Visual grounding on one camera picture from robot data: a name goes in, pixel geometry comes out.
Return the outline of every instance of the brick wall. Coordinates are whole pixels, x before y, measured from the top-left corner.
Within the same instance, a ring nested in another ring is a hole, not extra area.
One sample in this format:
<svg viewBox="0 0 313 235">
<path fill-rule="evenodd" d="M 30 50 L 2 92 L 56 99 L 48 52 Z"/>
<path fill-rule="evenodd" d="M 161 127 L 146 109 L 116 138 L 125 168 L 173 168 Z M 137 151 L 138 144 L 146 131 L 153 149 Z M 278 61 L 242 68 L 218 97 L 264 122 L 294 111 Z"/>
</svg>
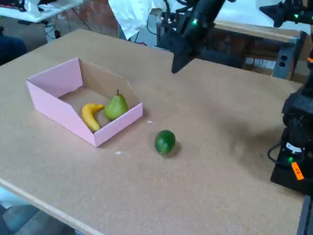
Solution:
<svg viewBox="0 0 313 235">
<path fill-rule="evenodd" d="M 108 0 L 84 0 L 84 3 L 74 8 L 74 10 L 92 31 L 117 36 L 117 21 Z M 88 30 L 80 18 L 73 10 L 68 10 L 58 17 L 56 28 L 61 32 L 61 35 L 76 28 Z"/>
</svg>

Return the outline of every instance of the box flap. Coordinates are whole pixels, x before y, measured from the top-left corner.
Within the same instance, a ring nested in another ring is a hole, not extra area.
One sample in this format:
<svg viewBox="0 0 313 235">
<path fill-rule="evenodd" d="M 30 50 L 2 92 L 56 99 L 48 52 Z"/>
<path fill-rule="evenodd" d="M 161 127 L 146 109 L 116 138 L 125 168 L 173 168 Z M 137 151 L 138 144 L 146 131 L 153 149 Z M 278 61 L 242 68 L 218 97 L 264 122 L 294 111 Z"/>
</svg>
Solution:
<svg viewBox="0 0 313 235">
<path fill-rule="evenodd" d="M 28 78 L 28 81 L 54 97 L 72 92 L 83 85 L 79 59 L 54 66 Z"/>
<path fill-rule="evenodd" d="M 117 90 L 127 100 L 129 108 L 138 105 L 139 99 L 130 84 L 121 76 L 94 63 L 79 59 L 83 86 L 111 99 Z"/>
</svg>

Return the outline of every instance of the green led light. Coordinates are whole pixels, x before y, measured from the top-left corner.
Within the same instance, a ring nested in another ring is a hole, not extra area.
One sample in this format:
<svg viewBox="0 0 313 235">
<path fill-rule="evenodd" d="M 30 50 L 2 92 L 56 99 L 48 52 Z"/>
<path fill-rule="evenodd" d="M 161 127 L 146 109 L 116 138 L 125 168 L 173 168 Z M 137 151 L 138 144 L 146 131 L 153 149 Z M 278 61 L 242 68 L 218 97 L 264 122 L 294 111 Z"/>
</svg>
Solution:
<svg viewBox="0 0 313 235">
<path fill-rule="evenodd" d="M 192 25 L 197 25 L 198 24 L 198 20 L 197 19 L 194 19 L 193 21 L 192 21 Z"/>
</svg>

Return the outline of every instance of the electronic device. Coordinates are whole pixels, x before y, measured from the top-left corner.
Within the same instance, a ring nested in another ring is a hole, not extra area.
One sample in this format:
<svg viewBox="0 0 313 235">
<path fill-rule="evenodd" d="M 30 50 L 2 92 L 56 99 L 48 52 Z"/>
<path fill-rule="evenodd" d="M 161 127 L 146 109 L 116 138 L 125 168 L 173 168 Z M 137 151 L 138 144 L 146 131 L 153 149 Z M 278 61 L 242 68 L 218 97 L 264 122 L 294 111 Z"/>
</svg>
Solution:
<svg viewBox="0 0 313 235">
<path fill-rule="evenodd" d="M 308 0 L 308 6 L 302 0 L 285 0 L 272 6 L 261 6 L 260 11 L 274 20 L 274 27 L 280 27 L 286 21 L 313 24 L 313 2 Z"/>
<path fill-rule="evenodd" d="M 170 12 L 169 4 L 165 0 L 167 11 L 162 13 L 161 22 L 165 31 L 157 45 L 174 53 L 173 73 L 201 55 L 202 42 L 208 31 L 214 27 L 214 20 L 225 2 L 225 0 L 177 1 L 185 7 L 178 9 L 175 14 Z M 288 4 L 291 2 L 294 11 L 287 14 L 278 11 L 276 26 L 289 20 L 295 12 L 299 15 L 296 17 L 299 22 L 302 17 L 303 20 L 308 19 L 310 11 L 305 11 L 302 4 L 297 5 L 298 1 L 300 0 L 286 0 L 285 4 L 279 3 L 280 7 L 281 4 L 290 6 Z M 308 67 L 313 70 L 313 51 L 308 59 Z M 307 82 L 285 101 L 282 113 L 286 128 L 281 140 L 268 151 L 269 159 L 275 163 L 270 180 L 313 196 L 313 71 L 310 72 Z M 271 152 L 278 147 L 280 148 L 278 158 L 274 159 Z"/>
</svg>

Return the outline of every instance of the table surface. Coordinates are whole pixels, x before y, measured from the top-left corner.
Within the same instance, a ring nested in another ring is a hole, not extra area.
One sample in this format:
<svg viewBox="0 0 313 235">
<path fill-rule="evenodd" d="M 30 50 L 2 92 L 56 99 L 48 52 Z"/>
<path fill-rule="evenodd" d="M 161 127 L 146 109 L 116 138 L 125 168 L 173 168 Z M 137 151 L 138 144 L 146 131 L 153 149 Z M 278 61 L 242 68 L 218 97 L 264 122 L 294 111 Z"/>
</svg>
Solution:
<svg viewBox="0 0 313 235">
<path fill-rule="evenodd" d="M 42 6 L 44 11 L 41 12 L 41 15 L 39 17 L 35 17 L 29 12 L 20 12 L 16 9 L 0 7 L 0 16 L 7 16 L 18 20 L 38 23 L 52 16 L 56 16 L 63 11 L 79 6 L 82 3 L 83 0 L 58 0 L 49 4 L 43 4 L 40 6 Z"/>
<path fill-rule="evenodd" d="M 76 56 L 144 104 L 99 148 L 35 111 L 26 86 Z M 266 151 L 299 84 L 201 60 L 171 74 L 172 58 L 77 30 L 0 67 L 0 186 L 87 235 L 295 234 L 303 196 L 269 181 Z M 168 159 L 154 150 L 163 129 L 178 141 Z"/>
</svg>

